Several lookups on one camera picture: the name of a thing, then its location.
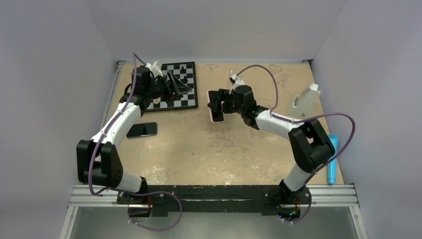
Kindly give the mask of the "blue phone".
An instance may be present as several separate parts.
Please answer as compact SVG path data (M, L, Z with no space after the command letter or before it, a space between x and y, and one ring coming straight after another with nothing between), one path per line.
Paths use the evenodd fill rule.
M155 136L158 133L158 125L156 122L134 124L126 134L127 138L139 138L147 136Z

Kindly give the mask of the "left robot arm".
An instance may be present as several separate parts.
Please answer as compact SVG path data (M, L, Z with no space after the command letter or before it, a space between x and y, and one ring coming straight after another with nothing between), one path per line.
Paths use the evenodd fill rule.
M171 103L192 88L173 72L162 72L158 63L133 69L131 77L130 92L120 98L106 125L91 139L78 142L77 176L79 182L89 186L129 192L130 199L141 204L148 199L146 179L124 171L118 148L153 100Z

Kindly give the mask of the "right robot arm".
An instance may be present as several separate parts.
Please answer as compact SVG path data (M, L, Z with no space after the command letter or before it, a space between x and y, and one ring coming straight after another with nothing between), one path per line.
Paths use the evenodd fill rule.
M232 91L208 91L207 95L212 122L222 122L224 115L237 113L247 126L274 133L290 142L295 164L279 184L279 202L294 201L304 190L311 174L335 155L335 148L319 120L299 124L294 124L291 119L281 120L272 115L270 109L257 104L248 85Z

